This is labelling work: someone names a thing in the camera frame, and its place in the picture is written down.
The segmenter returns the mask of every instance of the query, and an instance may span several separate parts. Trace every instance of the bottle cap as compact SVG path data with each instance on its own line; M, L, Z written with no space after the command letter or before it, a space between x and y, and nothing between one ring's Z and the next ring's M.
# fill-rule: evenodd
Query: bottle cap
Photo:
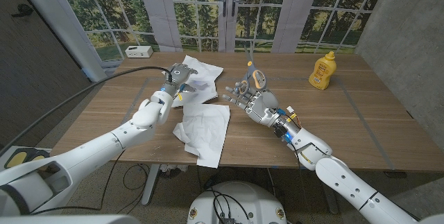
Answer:
M327 54L325 55L325 59L326 59L326 60L334 60L334 52L333 52L333 51L330 51L329 53L327 53Z

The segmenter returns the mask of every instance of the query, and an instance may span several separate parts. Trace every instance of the window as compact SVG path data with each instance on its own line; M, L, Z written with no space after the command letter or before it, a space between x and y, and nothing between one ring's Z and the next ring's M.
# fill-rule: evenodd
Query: window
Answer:
M296 53L353 53L377 0L314 0Z
M151 45L159 51L142 0L68 2L102 61L124 59L130 45Z
M284 0L242 0L238 5L234 51L244 52L245 43L254 52L271 52Z
M173 0L183 51L218 50L218 2Z

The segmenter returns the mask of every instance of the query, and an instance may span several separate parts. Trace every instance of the door handle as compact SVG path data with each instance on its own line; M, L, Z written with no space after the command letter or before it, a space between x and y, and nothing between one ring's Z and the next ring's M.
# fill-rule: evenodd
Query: door handle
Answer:
M234 9L236 8L236 3L245 3L245 1L233 0L233 7L231 10L231 16L234 17Z
M223 16L225 17L227 15L227 0L215 0L215 1L223 2Z
M12 17L25 17L31 15L33 13L33 9L26 4L19 4L17 6L19 13L11 15Z

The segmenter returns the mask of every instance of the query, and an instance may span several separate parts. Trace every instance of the bottle label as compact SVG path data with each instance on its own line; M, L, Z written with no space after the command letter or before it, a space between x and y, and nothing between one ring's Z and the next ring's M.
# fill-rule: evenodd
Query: bottle label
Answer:
M329 73L327 68L328 66L325 63L319 63L318 70L314 73L313 80L315 83L321 83L323 75Z

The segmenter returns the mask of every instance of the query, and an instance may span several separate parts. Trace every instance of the foliage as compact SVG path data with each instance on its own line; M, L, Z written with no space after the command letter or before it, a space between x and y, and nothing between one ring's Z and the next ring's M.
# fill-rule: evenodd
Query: foliage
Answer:
M197 37L217 37L219 31L218 6L202 5L195 3L195 1L206 2L214 0L181 0L181 2L174 3L179 33L181 35L196 37L184 37L181 39L184 49L190 50L197 49ZM252 39L256 31L257 39L272 40L278 25L281 7L262 6L259 11L258 4L261 0L244 1L246 1L247 4L257 4L257 6L238 7L236 36ZM364 0L339 0L337 11L310 10L310 14L302 32L301 40L309 42L319 41L322 32L325 30L328 19L333 13L330 25L325 31L322 42L338 44L343 39L346 31L349 29L356 16L354 12L341 11L341 8L360 9L360 7L363 6L364 10L372 10L375 7L376 1L377 0L367 0L366 4L362 5ZM100 10L94 0L68 0L68 2L85 31L107 29L105 20L102 18ZM282 2L283 0L262 0L262 3L267 4L280 5ZM335 2L336 0L314 0L313 6L333 7ZM97 0L97 3L103 11L111 28L128 30L131 27L134 31L138 32L153 32L142 0ZM125 12L130 26L127 24L123 12ZM357 43L369 16L369 13L357 15L357 20L354 23L351 32L344 40L344 44ZM133 35L125 32L115 31L114 34L121 46L123 43L127 44L135 41ZM95 33L89 35L89 37L92 39L95 47L111 46L114 44L114 40L110 33ZM141 43L157 44L153 35L137 34L137 39ZM216 39L200 39L200 45L203 51L215 51L217 50L217 44ZM257 46L258 48L260 46L261 51L268 51L271 43L258 42Z

